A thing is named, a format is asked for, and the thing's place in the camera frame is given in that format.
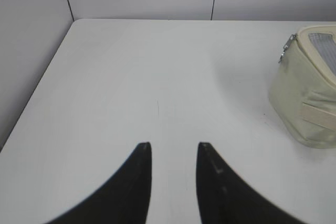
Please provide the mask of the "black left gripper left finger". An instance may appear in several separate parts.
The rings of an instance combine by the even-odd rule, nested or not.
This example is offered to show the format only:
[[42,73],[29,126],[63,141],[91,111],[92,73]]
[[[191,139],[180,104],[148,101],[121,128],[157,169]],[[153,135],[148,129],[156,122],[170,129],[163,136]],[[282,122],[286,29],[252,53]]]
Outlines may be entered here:
[[99,189],[50,223],[146,223],[151,185],[152,150],[145,142]]

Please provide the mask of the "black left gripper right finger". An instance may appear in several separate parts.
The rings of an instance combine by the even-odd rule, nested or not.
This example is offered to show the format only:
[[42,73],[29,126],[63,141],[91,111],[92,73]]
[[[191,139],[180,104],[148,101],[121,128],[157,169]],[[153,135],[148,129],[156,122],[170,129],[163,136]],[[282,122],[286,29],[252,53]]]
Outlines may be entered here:
[[250,187],[207,142],[198,144],[196,194],[202,223],[297,222]]

